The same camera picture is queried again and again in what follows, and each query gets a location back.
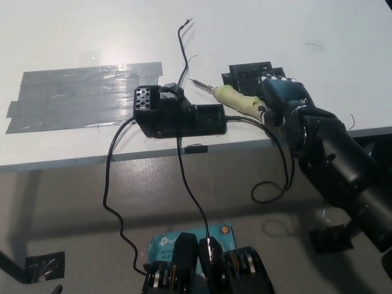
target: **black wire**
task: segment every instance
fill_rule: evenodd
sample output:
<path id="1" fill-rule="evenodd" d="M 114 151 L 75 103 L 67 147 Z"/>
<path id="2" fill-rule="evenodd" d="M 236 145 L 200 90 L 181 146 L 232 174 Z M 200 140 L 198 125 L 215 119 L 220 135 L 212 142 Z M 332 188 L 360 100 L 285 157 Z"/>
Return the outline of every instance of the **black wire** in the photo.
<path id="1" fill-rule="evenodd" d="M 185 28 L 185 26 L 190 22 L 190 20 L 187 20 L 182 26 L 179 27 L 178 32 L 177 32 L 177 36 L 178 36 L 178 41 L 179 41 L 179 46 L 181 47 L 181 52 L 183 53 L 183 58 L 185 60 L 185 67 L 183 72 L 181 72 L 181 75 L 179 76 L 178 79 L 178 85 L 181 86 L 181 83 L 183 81 L 183 78 L 186 74 L 186 72 L 188 71 L 189 68 L 189 63 L 188 63 L 188 59 L 186 58 L 186 54 L 185 54 L 185 48 L 184 48 L 184 44 L 183 44 L 183 40 L 181 39 L 181 30 L 183 28 Z M 193 195 L 192 191 L 190 190 L 188 183 L 186 181 L 186 177 L 185 177 L 185 171 L 184 171 L 184 165 L 183 165 L 183 158 L 181 157 L 181 144 L 180 144 L 180 137 L 179 137 L 179 126 L 178 126 L 178 135 L 177 135 L 177 154 L 178 154 L 178 160 L 179 160 L 179 167 L 181 169 L 181 176 L 183 177 L 183 181 L 184 181 L 184 185 L 185 188 L 187 189 L 190 197 L 192 198 L 192 200 L 195 202 L 198 210 L 200 211 L 200 214 L 203 217 L 204 220 L 204 224 L 206 227 L 206 236 L 207 238 L 209 238 L 209 229 L 208 229 L 208 223 L 207 223 L 207 218 L 206 215 L 204 213 L 203 208 L 200 206 L 200 204 L 198 203 L 198 201 L 196 200 L 195 196 Z"/>
<path id="2" fill-rule="evenodd" d="M 288 191 L 292 184 L 293 184 L 293 180 L 294 180 L 294 172 L 295 172 L 295 163 L 294 163 L 294 156 L 293 153 L 290 150 L 290 157 L 291 157 L 291 164 L 292 164 L 292 170 L 291 170 L 291 175 L 290 175 L 290 179 L 288 178 L 288 171 L 287 171 L 287 162 L 286 162 L 286 157 L 284 155 L 283 149 L 282 149 L 282 145 L 279 143 L 279 140 L 275 137 L 274 134 L 272 134 L 272 132 L 266 128 L 266 126 L 264 126 L 262 123 L 256 121 L 255 119 L 252 118 L 247 118 L 244 116 L 226 116 L 225 117 L 227 121 L 244 121 L 246 123 L 250 123 L 253 124 L 259 128 L 261 128 L 261 130 L 264 130 L 264 132 L 267 133 L 267 135 L 272 139 L 272 141 L 276 144 L 277 148 L 279 149 L 279 152 L 281 154 L 281 158 L 283 161 L 283 169 L 284 169 L 284 175 L 285 175 L 285 184 L 284 187 L 281 188 L 277 183 L 272 182 L 272 181 L 262 181 L 257 183 L 251 190 L 251 198 L 254 202 L 256 203 L 261 203 L 261 204 L 266 204 L 266 203 L 271 203 L 271 202 L 275 202 L 276 200 L 280 199 L 286 191 Z M 280 194 L 272 199 L 269 200 L 258 200 L 255 198 L 254 196 L 254 192 L 256 190 L 256 188 L 258 188 L 261 185 L 264 184 L 270 184 L 273 185 L 276 189 L 280 190 Z"/>
<path id="3" fill-rule="evenodd" d="M 206 227 L 206 236 L 207 236 L 207 238 L 209 238 L 208 223 L 207 223 L 207 218 L 206 218 L 206 215 L 204 213 L 204 210 L 200 206 L 198 201 L 196 200 L 195 196 L 193 195 L 193 193 L 190 190 L 190 188 L 188 186 L 188 183 L 186 181 L 185 172 L 184 172 L 184 165 L 183 165 L 183 158 L 181 157 L 181 147 L 180 147 L 180 144 L 179 144 L 179 138 L 177 138 L 177 153 L 178 153 L 179 167 L 181 168 L 181 176 L 183 177 L 185 188 L 187 189 L 187 191 L 188 191 L 190 197 L 192 198 L 192 200 L 195 202 L 198 210 L 200 211 L 200 214 L 202 214 L 202 217 L 203 217 L 203 220 L 204 220 L 204 225 Z"/>
<path id="4" fill-rule="evenodd" d="M 179 76 L 178 83 L 177 83 L 178 86 L 180 86 L 180 87 L 181 87 L 181 84 L 183 83 L 184 76 L 185 76 L 185 74 L 186 74 L 186 72 L 188 71 L 188 68 L 189 68 L 188 59 L 186 58 L 185 48 L 184 48 L 183 40 L 182 40 L 182 38 L 181 38 L 180 33 L 181 33 L 181 31 L 183 30 L 183 28 L 185 28 L 186 25 L 187 25 L 188 23 L 190 23 L 191 20 L 192 20 L 192 19 L 186 20 L 186 22 L 185 22 L 182 26 L 180 26 L 179 29 L 178 29 L 178 31 L 177 31 L 177 37 L 178 37 L 178 41 L 179 41 L 179 46 L 181 47 L 181 52 L 182 52 L 183 58 L 184 58 L 184 60 L 185 60 L 185 67 L 184 67 L 184 69 L 183 69 L 183 72 L 181 72 L 181 75 Z"/>
<path id="5" fill-rule="evenodd" d="M 132 248 L 133 248 L 134 251 L 135 251 L 135 258 L 134 258 L 134 264 L 133 264 L 134 270 L 135 270 L 136 272 L 138 272 L 139 274 L 142 274 L 142 275 L 145 276 L 146 273 L 144 273 L 143 271 L 141 271 L 140 269 L 138 269 L 138 268 L 136 267 L 136 261 L 137 261 L 138 251 L 137 251 L 137 248 L 136 248 L 135 244 L 134 244 L 133 242 L 131 242 L 127 237 L 125 237 L 125 235 L 124 235 L 124 233 L 123 233 L 123 231 L 124 231 L 124 220 L 123 220 L 123 218 L 121 217 L 120 213 L 118 213 L 118 212 L 115 211 L 114 209 L 110 208 L 110 207 L 106 204 L 106 201 L 107 201 L 107 198 L 108 198 L 108 192 L 109 192 L 110 162 L 111 162 L 111 157 L 112 157 L 112 155 L 113 155 L 113 150 L 114 150 L 114 148 L 115 148 L 116 141 L 117 141 L 117 139 L 118 139 L 120 133 L 121 133 L 121 132 L 123 131 L 123 129 L 124 129 L 129 123 L 131 123 L 133 120 L 134 120 L 134 118 L 129 118 L 126 122 L 124 122 L 124 123 L 121 125 L 121 127 L 117 130 L 115 136 L 113 137 L 113 140 L 111 141 L 111 144 L 110 144 L 110 147 L 109 147 L 109 151 L 108 151 L 108 156 L 107 156 L 107 159 L 106 159 L 105 192 L 104 192 L 104 200 L 103 200 L 102 204 L 103 204 L 104 208 L 105 208 L 107 211 L 113 213 L 113 214 L 119 219 L 119 221 L 120 221 L 120 236 L 121 236 L 121 238 L 124 239 L 129 245 L 131 245 Z"/>

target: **gray duct tape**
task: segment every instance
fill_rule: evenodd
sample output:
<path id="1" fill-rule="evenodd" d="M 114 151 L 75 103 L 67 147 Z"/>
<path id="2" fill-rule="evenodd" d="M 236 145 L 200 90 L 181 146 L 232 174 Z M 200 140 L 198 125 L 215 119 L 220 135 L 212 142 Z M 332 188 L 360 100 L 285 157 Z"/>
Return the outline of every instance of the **gray duct tape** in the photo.
<path id="1" fill-rule="evenodd" d="M 80 129 L 83 127 L 109 126 L 123 123 L 130 118 L 133 107 L 88 113 L 57 113 L 12 118 L 7 134 L 43 132 L 48 130 Z"/>
<path id="2" fill-rule="evenodd" d="M 160 75 L 160 62 L 25 72 L 6 133 L 121 124 L 132 116 L 134 89 Z"/>
<path id="3" fill-rule="evenodd" d="M 78 81 L 104 81 L 122 78 L 159 77 L 162 73 L 161 62 L 121 64 L 117 66 L 85 67 L 81 69 L 43 70 L 25 72 L 21 86 L 75 83 Z"/>
<path id="4" fill-rule="evenodd" d="M 122 85 L 80 85 L 81 88 L 68 87 L 66 91 L 58 87 L 50 96 L 34 96 L 24 92 L 25 99 L 12 101 L 8 109 L 8 118 L 32 115 L 49 115 L 67 112 L 89 112 L 97 110 L 113 110 L 130 107 L 134 102 L 134 90 L 140 85 L 156 85 L 157 77 L 132 78 Z"/>

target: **robotic hand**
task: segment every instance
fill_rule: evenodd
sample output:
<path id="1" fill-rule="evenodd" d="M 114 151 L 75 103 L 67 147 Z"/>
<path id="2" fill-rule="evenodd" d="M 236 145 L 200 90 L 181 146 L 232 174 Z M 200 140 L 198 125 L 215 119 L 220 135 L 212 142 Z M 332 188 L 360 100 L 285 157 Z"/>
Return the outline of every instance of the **robotic hand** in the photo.
<path id="1" fill-rule="evenodd" d="M 337 117 L 317 108 L 303 84 L 262 77 L 266 126 L 281 126 L 302 172 L 331 205 L 344 209 L 379 251 L 392 247 L 392 185 Z"/>

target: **robotic arm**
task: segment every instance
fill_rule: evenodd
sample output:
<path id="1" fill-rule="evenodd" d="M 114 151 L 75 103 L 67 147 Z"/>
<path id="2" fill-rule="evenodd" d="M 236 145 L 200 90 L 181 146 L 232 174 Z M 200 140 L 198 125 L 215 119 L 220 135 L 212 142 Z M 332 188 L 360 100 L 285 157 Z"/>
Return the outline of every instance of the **robotic arm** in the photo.
<path id="1" fill-rule="evenodd" d="M 263 77 L 266 126 L 281 126 L 302 172 L 323 198 L 350 215 L 381 252 L 392 247 L 392 185 L 343 123 L 317 108 L 303 84 Z"/>

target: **teal box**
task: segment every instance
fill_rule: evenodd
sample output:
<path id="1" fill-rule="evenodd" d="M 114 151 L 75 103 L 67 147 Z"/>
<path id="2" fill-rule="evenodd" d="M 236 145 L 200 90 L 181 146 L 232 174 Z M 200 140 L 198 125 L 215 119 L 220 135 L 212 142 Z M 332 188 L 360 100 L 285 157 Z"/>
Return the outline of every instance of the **teal box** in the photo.
<path id="1" fill-rule="evenodd" d="M 233 229 L 229 223 L 212 225 L 208 228 L 209 235 L 217 239 L 224 252 L 237 248 L 233 235 Z M 200 241 L 200 239 L 206 238 L 205 227 L 184 230 L 181 232 L 195 234 L 198 241 Z M 150 263 L 156 260 L 170 262 L 172 260 L 174 242 L 181 232 L 170 232 L 167 234 L 155 236 L 148 245 L 148 261 Z M 197 260 L 196 273 L 204 276 L 199 260 Z"/>

